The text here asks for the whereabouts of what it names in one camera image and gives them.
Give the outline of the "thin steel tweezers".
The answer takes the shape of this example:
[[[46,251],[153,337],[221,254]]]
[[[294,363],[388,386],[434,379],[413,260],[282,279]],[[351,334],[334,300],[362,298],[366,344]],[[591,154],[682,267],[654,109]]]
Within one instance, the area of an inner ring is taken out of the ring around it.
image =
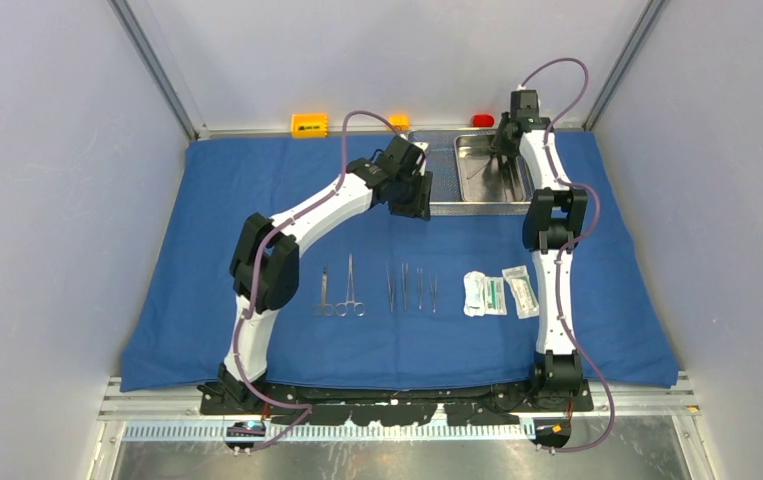
[[[423,298],[424,298],[424,279],[423,279],[422,268],[417,268],[416,279],[417,279],[417,305],[418,305],[418,309],[422,310]]]

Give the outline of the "blunt steel tweezers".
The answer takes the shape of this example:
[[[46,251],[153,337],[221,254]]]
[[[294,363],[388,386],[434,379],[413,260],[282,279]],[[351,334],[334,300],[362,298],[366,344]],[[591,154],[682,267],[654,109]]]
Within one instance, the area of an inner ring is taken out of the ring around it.
[[[404,262],[401,265],[401,303],[402,310],[408,309],[408,279],[409,279],[409,265]]]

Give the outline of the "pointed steel tweezers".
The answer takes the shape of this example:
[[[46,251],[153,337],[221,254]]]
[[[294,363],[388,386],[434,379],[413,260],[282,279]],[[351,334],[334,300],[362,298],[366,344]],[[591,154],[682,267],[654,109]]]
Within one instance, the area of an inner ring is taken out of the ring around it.
[[[431,299],[431,310],[435,313],[438,305],[438,278],[436,275],[431,275],[429,278],[429,294]]]

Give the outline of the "steel forceps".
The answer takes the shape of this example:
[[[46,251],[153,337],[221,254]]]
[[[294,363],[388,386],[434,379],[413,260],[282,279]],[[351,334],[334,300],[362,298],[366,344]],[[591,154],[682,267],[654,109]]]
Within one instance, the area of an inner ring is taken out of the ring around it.
[[[387,278],[389,310],[391,313],[394,313],[396,309],[396,281],[395,281],[395,276],[390,264],[386,265],[386,278]]]

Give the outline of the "white gauze roll packet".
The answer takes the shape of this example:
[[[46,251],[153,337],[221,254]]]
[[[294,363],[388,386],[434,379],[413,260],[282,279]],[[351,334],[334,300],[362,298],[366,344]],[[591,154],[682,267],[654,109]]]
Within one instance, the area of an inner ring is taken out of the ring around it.
[[[467,272],[463,277],[464,307],[463,312],[469,317],[485,315],[485,300],[483,297],[484,273],[479,271]]]

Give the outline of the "steel hemostat ring handles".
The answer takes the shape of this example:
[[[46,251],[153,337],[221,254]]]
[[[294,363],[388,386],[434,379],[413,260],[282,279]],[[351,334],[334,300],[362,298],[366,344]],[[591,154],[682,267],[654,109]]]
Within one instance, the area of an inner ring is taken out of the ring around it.
[[[334,312],[340,317],[345,317],[349,314],[361,317],[366,313],[365,304],[356,299],[352,254],[348,256],[345,299],[335,306]]]

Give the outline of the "green white sterile packet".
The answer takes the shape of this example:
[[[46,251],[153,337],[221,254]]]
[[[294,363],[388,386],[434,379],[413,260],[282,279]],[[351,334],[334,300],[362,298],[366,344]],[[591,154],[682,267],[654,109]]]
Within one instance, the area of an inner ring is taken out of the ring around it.
[[[506,316],[505,281],[501,277],[485,277],[482,281],[484,313],[486,315]]]

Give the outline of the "steel scalpel handle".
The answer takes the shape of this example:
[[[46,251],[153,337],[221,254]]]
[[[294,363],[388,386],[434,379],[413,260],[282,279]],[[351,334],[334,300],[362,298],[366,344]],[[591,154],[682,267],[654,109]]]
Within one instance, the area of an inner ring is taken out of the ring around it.
[[[494,177],[501,177],[502,160],[498,154],[488,154],[485,158],[481,158],[480,160],[481,162],[478,167],[467,174],[467,180],[473,180],[476,177],[482,179],[486,178],[487,180]]]

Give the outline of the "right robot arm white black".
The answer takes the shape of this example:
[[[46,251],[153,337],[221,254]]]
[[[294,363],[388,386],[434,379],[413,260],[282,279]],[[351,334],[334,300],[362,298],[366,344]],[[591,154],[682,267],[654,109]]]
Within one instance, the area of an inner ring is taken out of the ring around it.
[[[519,87],[510,94],[491,150],[500,159],[521,159],[533,187],[522,227],[537,280],[539,330],[528,398],[553,410],[583,387],[581,352],[573,333],[571,270],[582,234],[588,194],[571,182],[555,148],[551,122],[540,114],[538,93]]]

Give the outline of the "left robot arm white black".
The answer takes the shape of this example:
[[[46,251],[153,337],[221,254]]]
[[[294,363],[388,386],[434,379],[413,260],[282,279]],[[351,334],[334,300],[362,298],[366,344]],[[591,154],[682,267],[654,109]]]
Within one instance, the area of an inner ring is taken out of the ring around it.
[[[218,381],[237,412],[255,412],[264,398],[256,381],[267,370],[267,350],[279,311],[297,293],[300,260],[345,221],[384,204],[391,214],[429,220],[432,174],[425,149],[401,135],[369,158],[341,161],[338,176],[295,207],[243,224],[229,273],[236,319]]]

